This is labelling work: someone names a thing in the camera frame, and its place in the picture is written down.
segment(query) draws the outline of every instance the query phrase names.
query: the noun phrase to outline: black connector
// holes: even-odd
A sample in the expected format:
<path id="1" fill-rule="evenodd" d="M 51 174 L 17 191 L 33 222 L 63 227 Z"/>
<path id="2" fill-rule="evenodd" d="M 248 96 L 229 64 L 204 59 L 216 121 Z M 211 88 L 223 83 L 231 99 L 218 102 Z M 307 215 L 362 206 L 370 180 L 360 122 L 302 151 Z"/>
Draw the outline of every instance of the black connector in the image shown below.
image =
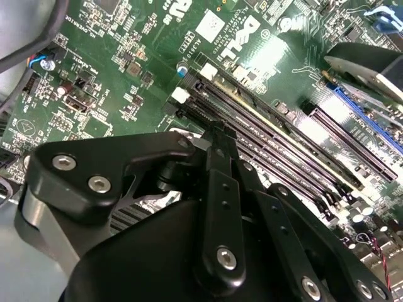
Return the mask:
<path id="1" fill-rule="evenodd" d="M 15 163 L 20 156 L 6 149 L 0 148 L 0 169 L 7 169 Z"/>

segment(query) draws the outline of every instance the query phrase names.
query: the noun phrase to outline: screw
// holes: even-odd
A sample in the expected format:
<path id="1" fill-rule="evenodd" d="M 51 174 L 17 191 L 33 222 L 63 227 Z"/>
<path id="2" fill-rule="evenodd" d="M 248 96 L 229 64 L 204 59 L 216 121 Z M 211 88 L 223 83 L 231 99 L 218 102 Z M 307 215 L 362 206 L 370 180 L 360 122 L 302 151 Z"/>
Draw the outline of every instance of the screw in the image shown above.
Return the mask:
<path id="1" fill-rule="evenodd" d="M 56 64 L 52 60 L 48 60 L 48 61 L 42 60 L 42 61 L 40 61 L 39 64 L 40 64 L 40 67 L 42 67 L 42 69 L 46 70 L 46 71 L 53 71 L 56 68 Z"/>
<path id="2" fill-rule="evenodd" d="M 216 149 L 216 153 L 221 156 L 224 157 L 224 152 L 221 149 Z"/>
<path id="3" fill-rule="evenodd" d="M 58 170 L 70 171 L 76 167 L 77 162 L 68 155 L 58 155 L 52 159 L 52 164 Z"/>
<path id="4" fill-rule="evenodd" d="M 249 162 L 244 162 L 244 167 L 245 167 L 246 170 L 248 170 L 248 171 L 252 171 L 252 170 L 253 170 L 253 167 L 250 165 Z"/>
<path id="5" fill-rule="evenodd" d="M 361 280 L 357 280 L 358 291 L 367 299 L 372 299 L 372 293 L 370 289 Z"/>
<path id="6" fill-rule="evenodd" d="M 302 287 L 304 291 L 315 301 L 319 301 L 321 299 L 321 291 L 317 287 L 314 281 L 309 279 L 308 277 L 304 277 L 302 279 Z"/>
<path id="7" fill-rule="evenodd" d="M 279 187 L 278 190 L 280 191 L 280 193 L 282 193 L 282 195 L 284 196 L 288 195 L 288 191 L 287 189 L 285 189 L 285 187 Z"/>
<path id="8" fill-rule="evenodd" d="M 386 300 L 388 296 L 385 294 L 383 289 L 376 283 L 372 283 L 374 290 L 377 292 L 378 295 L 381 296 L 382 299 Z"/>
<path id="9" fill-rule="evenodd" d="M 189 148 L 189 143 L 188 143 L 186 140 L 184 140 L 184 139 L 180 139 L 180 140 L 178 141 L 178 144 L 179 144 L 180 146 L 182 146 L 183 148 Z"/>
<path id="10" fill-rule="evenodd" d="M 105 177 L 93 176 L 88 181 L 88 186 L 91 190 L 97 193 L 106 193 L 111 189 L 111 183 Z"/>
<path id="11" fill-rule="evenodd" d="M 233 271 L 237 266 L 237 259 L 235 255 L 226 248 L 217 250 L 217 260 L 225 269 Z"/>

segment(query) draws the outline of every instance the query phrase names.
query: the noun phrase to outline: black plastic part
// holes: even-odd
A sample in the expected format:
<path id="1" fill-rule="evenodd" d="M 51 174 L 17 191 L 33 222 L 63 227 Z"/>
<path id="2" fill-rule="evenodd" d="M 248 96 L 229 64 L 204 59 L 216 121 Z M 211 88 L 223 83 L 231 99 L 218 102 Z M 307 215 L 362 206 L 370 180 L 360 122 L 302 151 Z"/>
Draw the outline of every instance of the black plastic part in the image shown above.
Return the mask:
<path id="1" fill-rule="evenodd" d="M 182 147 L 180 140 L 188 148 Z M 162 161 L 184 160 L 194 151 L 193 145 L 176 132 L 47 143 L 31 155 L 26 181 L 36 198 L 73 220 L 102 224 L 120 199 L 125 176 L 139 167 L 148 171 Z M 52 159 L 62 154 L 75 159 L 75 169 L 61 171 L 52 165 Z M 107 178 L 110 191 L 92 191 L 88 181 L 93 176 Z"/>
<path id="2" fill-rule="evenodd" d="M 6 149 L 0 148 L 0 169 L 7 169 L 19 158 L 20 156 L 18 154 L 14 154 Z"/>

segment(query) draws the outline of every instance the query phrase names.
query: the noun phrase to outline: white sticker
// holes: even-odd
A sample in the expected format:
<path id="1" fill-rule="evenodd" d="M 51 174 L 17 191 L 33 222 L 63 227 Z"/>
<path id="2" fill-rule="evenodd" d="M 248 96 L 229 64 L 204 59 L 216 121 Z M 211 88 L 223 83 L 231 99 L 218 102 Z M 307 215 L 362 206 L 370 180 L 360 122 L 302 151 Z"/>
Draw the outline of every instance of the white sticker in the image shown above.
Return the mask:
<path id="1" fill-rule="evenodd" d="M 218 72 L 217 68 L 215 68 L 210 63 L 206 63 L 206 65 L 204 65 L 203 69 L 200 71 L 200 74 L 209 81 L 212 81 L 217 72 Z"/>
<path id="2" fill-rule="evenodd" d="M 212 43 L 224 25 L 224 21 L 222 21 L 211 10 L 208 10 L 200 24 L 197 26 L 196 32 L 204 39 Z"/>

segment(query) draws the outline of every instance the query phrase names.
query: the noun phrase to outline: capacitor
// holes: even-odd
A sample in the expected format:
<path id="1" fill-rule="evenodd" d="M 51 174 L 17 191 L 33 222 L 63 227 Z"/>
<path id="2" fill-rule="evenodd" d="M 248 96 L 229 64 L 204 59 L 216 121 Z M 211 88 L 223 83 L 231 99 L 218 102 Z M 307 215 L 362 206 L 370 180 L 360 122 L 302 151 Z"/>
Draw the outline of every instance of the capacitor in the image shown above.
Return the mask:
<path id="1" fill-rule="evenodd" d="M 373 215 L 371 217 L 372 222 L 378 227 L 381 232 L 386 232 L 388 230 L 388 226 L 385 222 L 383 222 L 382 218 L 378 215 Z"/>
<path id="2" fill-rule="evenodd" d="M 366 233 L 366 234 L 371 234 L 370 229 L 366 225 L 364 221 L 360 221 L 358 223 L 355 223 L 352 225 L 354 231 L 359 234 L 359 233 Z"/>
<path id="3" fill-rule="evenodd" d="M 347 248 L 349 248 L 350 250 L 353 250 L 356 247 L 356 244 L 354 243 L 354 240 L 350 237 L 350 235 L 343 231 L 339 226 L 337 226 L 333 230 L 333 234 L 335 234 L 338 239 L 340 239 L 340 241 L 342 241 L 343 244 L 347 246 Z"/>
<path id="4" fill-rule="evenodd" d="M 398 234 L 398 236 L 403 236 L 403 227 L 396 220 L 391 219 L 388 221 L 389 228 Z"/>
<path id="5" fill-rule="evenodd" d="M 46 71 L 53 71 L 56 68 L 56 64 L 53 60 L 42 60 L 40 61 L 40 67 Z"/>
<path id="6" fill-rule="evenodd" d="M 186 62 L 180 61 L 176 64 L 176 72 L 181 78 L 184 78 L 188 73 L 188 64 Z"/>
<path id="7" fill-rule="evenodd" d="M 64 81 L 62 84 L 57 88 L 57 94 L 59 96 L 64 96 L 66 94 L 69 94 L 74 88 L 74 85 L 70 81 Z"/>
<path id="8" fill-rule="evenodd" d="M 360 200 L 361 204 L 359 205 L 358 209 L 361 211 L 361 214 L 364 216 L 369 216 L 373 213 L 373 208 L 363 201 L 362 199 Z"/>
<path id="9" fill-rule="evenodd" d="M 362 215 L 357 209 L 350 208 L 349 212 L 353 222 L 358 223 L 364 220 L 364 215 Z"/>
<path id="10" fill-rule="evenodd" d="M 292 20 L 289 17 L 282 17 L 278 20 L 277 23 L 278 30 L 283 33 L 288 32 L 292 27 Z"/>

